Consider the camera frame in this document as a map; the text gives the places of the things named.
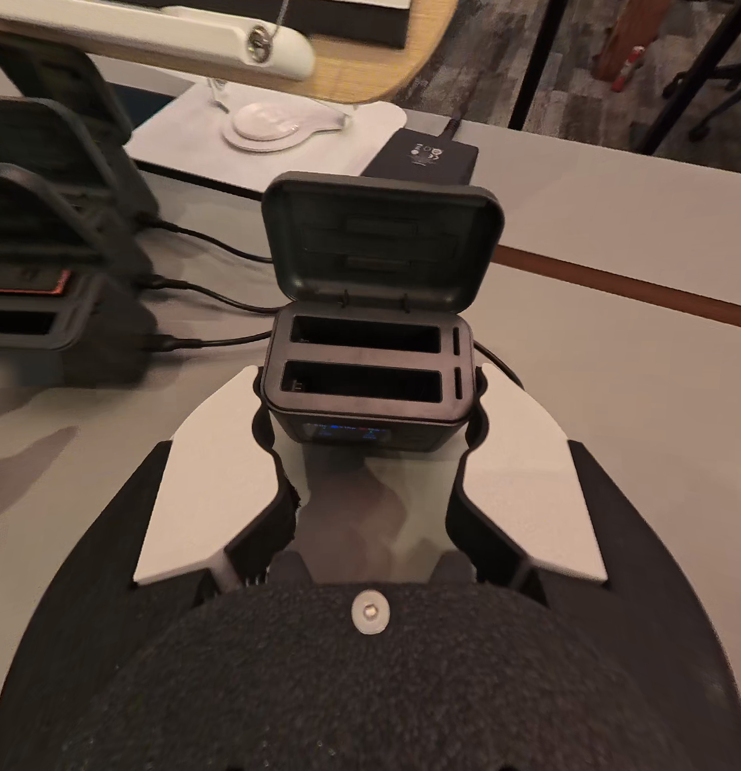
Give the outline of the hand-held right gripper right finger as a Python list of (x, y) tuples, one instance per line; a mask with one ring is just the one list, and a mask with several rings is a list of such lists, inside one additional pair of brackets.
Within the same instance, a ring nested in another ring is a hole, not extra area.
[(480, 581), (523, 584), (543, 569), (596, 584), (607, 569), (568, 436), (492, 364), (480, 386), (446, 513), (452, 543)]

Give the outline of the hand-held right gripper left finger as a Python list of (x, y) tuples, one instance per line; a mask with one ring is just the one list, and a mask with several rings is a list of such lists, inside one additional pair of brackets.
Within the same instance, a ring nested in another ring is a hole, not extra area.
[(217, 587), (265, 581), (300, 507), (273, 448), (261, 371), (248, 366), (202, 402), (169, 444), (133, 574), (139, 586), (207, 570)]

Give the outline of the black battery charging case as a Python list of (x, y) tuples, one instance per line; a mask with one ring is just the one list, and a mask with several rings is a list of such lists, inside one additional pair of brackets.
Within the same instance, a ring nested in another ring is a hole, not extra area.
[(125, 151), (132, 123), (86, 53), (0, 31), (0, 69), (23, 97), (58, 102), (76, 115), (116, 179), (118, 208), (133, 228), (161, 219), (158, 201)]
[(68, 270), (73, 277), (63, 296), (0, 296), (0, 388), (116, 388), (143, 379), (157, 322), (134, 279), (0, 264), (0, 272), (20, 269)]
[(505, 226), (489, 190), (292, 172), (261, 202), (277, 284), (260, 394), (295, 441), (429, 453), (476, 399), (472, 305)]
[(159, 206), (122, 148), (114, 158), (60, 103), (0, 97), (0, 264), (151, 273), (136, 232)]

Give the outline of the black battery orange rim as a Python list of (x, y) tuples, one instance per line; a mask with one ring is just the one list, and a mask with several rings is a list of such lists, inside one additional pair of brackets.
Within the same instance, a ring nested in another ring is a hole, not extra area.
[(73, 273), (68, 270), (0, 272), (0, 296), (63, 296), (72, 277)]

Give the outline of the black charging hub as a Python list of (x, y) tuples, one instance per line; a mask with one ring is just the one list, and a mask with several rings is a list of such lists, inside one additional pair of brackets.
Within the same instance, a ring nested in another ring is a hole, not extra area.
[(361, 177), (425, 184), (469, 185), (478, 148), (409, 129), (397, 130), (371, 159)]

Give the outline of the small red canister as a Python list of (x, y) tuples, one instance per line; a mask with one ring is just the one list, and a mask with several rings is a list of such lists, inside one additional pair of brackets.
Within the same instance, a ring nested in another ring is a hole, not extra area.
[(635, 45), (631, 48), (625, 62), (610, 89), (612, 92), (622, 92), (625, 90), (628, 82), (633, 78), (637, 69), (643, 65), (646, 48), (643, 45)]

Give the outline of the black office chair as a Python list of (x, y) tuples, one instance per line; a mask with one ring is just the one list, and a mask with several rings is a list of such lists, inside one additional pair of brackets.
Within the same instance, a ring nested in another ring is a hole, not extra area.
[(741, 104), (741, 63), (717, 66), (705, 82), (723, 82), (729, 96), (689, 129), (687, 137), (691, 142), (704, 140), (710, 133), (713, 120)]

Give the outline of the dark desk black legs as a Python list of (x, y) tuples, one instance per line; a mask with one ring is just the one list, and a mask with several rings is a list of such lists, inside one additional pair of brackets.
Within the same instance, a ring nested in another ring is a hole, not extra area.
[(717, 66), (722, 65), (722, 58), (740, 35), (741, 1), (738, 1), (733, 4), (690, 68), (676, 73), (665, 86), (662, 92), (666, 102), (664, 108), (645, 130), (635, 133), (632, 152), (644, 156), (654, 155), (706, 83), (706, 77)]

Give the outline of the wooden pillar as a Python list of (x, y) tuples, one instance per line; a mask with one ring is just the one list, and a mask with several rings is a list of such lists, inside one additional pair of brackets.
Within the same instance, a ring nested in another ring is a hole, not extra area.
[(647, 48), (656, 40), (671, 4), (671, 1), (623, 2), (602, 50), (595, 57), (594, 79), (613, 82), (635, 47)]

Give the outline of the white paper poster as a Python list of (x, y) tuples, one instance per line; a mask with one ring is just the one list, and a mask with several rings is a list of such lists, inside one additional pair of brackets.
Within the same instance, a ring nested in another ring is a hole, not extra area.
[[(129, 1), (148, 9), (183, 6), (276, 22), (281, 1)], [(412, 1), (289, 1), (283, 24), (306, 36), (322, 35), (403, 49)]]

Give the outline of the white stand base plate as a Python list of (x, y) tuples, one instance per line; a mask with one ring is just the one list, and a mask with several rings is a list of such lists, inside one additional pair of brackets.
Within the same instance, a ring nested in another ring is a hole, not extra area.
[[(263, 192), (287, 172), (356, 177), (397, 130), (405, 111), (389, 102), (360, 106), (230, 83), (220, 92), (229, 112), (212, 101), (209, 85), (192, 86), (134, 130), (126, 149), (139, 162)], [(234, 123), (251, 105), (273, 107), (297, 130), (282, 140), (243, 138)]]

